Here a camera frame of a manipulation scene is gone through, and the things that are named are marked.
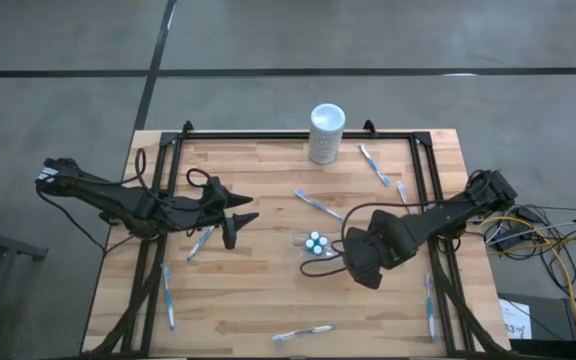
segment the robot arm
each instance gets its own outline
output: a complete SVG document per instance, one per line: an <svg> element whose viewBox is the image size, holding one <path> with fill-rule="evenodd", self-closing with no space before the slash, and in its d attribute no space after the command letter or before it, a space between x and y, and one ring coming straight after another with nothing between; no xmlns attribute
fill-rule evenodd
<svg viewBox="0 0 576 360"><path fill-rule="evenodd" d="M381 267L392 269L412 258L430 237L458 237L466 229L468 219L506 210L516 197L517 193L498 171L483 171L469 181L462 193L423 214L399 218L375 210L368 230L348 229L343 241L344 263L356 282L377 289Z"/></svg>
<svg viewBox="0 0 576 360"><path fill-rule="evenodd" d="M161 233L221 226L227 249L233 249L237 230L259 214L234 214L226 217L224 210L251 202L248 196L229 192L218 177L206 176L206 183L195 185L203 189L200 199L170 197L152 193L143 187L123 187L84 172L73 159L46 159L45 168L37 177L37 191L61 197L75 197L101 210L99 217L113 225L124 223L131 234L143 240L157 238Z"/></svg>

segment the wooden table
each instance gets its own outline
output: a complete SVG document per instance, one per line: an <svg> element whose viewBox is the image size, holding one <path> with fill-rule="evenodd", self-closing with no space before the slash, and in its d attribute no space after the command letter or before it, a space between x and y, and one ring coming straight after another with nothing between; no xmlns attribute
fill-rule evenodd
<svg viewBox="0 0 576 360"><path fill-rule="evenodd" d="M432 130L437 166L445 197L460 192L467 179L455 130ZM135 133L126 167L134 175L134 153L145 148L152 179L160 131ZM444 355L443 341L428 335L424 276L430 271L425 245L417 256L391 271L382 270L377 291L356 284L347 272L306 278L299 265L306 258L291 246L291 237L319 231L339 237L339 222L294 195L302 189L340 214L369 201L400 202L394 188L385 188L360 153L360 141L344 140L336 163L319 166L308 161L302 140L184 141L177 194L199 197L185 182L185 172L200 167L234 193L255 198L235 209L259 218L238 233L237 247L225 250L216 230L195 258L185 258L199 234L170 234L165 263L172 270L172 298L177 329L169 330L165 297L160 291L151 356L178 357L360 357ZM382 171L401 180L409 201L418 200L410 148L398 140L365 142ZM424 163L426 179L430 179ZM430 181L428 193L432 194ZM365 227L373 209L358 211L349 222ZM398 215L405 210L389 208ZM126 237L113 229L109 246ZM480 239L462 238L457 252L470 308L495 340L509 348L486 250ZM101 342L128 305L138 241L118 247L104 260L94 298L84 350ZM326 271L340 263L313 266ZM454 311L453 327L458 329ZM436 315L437 331L441 333ZM337 329L273 344L278 333L334 323ZM138 347L141 326L135 329Z"/></svg>

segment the concrete floor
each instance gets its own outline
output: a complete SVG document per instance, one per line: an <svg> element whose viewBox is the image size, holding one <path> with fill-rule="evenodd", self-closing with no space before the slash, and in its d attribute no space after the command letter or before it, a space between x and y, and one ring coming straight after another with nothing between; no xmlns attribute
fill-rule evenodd
<svg viewBox="0 0 576 360"><path fill-rule="evenodd" d="M0 70L147 69L165 4L0 0ZM168 69L576 66L571 0L180 0L170 31ZM0 358L78 352L101 256L33 181L46 157L118 179L144 81L0 79L0 233L50 248L43 263L17 261ZM159 79L146 129L304 128L323 101L349 128L457 128L469 170L501 169L519 202L576 207L572 75ZM97 211L59 202L105 239ZM536 259L491 264L501 292L564 296Z"/></svg>

